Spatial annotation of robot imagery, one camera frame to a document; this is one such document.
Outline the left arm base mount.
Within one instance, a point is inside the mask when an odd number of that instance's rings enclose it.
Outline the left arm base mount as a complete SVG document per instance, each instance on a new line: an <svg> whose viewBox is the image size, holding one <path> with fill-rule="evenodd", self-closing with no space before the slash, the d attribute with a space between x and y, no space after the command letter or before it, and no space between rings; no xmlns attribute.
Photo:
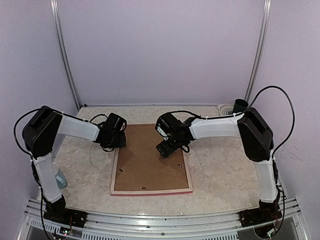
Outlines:
<svg viewBox="0 0 320 240"><path fill-rule="evenodd" d="M45 202L44 219L70 227L84 228L88 213L82 210L67 208L63 195L55 202L50 202L46 198L43 200Z"/></svg>

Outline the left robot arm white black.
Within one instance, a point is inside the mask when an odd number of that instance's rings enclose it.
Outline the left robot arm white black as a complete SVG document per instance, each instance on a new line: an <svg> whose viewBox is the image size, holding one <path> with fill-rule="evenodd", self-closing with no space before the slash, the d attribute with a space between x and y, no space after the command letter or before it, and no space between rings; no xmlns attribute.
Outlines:
<svg viewBox="0 0 320 240"><path fill-rule="evenodd" d="M127 121L113 112L105 121L93 123L45 105L34 111L34 116L22 130L22 138L31 155L43 197L50 203L62 198L52 167L52 151L57 135L97 143L109 152L126 146Z"/></svg>

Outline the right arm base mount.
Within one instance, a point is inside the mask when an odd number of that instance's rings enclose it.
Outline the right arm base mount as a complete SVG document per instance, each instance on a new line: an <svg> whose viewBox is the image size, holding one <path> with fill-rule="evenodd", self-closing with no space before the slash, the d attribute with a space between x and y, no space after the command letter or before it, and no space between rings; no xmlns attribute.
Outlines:
<svg viewBox="0 0 320 240"><path fill-rule="evenodd" d="M259 201L259 207L239 212L242 228L274 221L282 216L278 200L272 203Z"/></svg>

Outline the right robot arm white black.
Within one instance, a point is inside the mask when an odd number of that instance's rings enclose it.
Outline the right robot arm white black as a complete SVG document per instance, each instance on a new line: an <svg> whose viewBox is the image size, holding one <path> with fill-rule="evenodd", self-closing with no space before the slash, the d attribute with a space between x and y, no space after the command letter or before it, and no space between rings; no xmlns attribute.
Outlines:
<svg viewBox="0 0 320 240"><path fill-rule="evenodd" d="M163 141L156 146L163 158L168 158L177 149L188 153L189 144L195 140L240 138L244 153L253 162L257 174L260 200L256 218L266 222L279 209L273 132L255 108L216 117L201 117L192 113L185 121L177 119L173 111L166 112L157 119L155 130L163 137Z"/></svg>

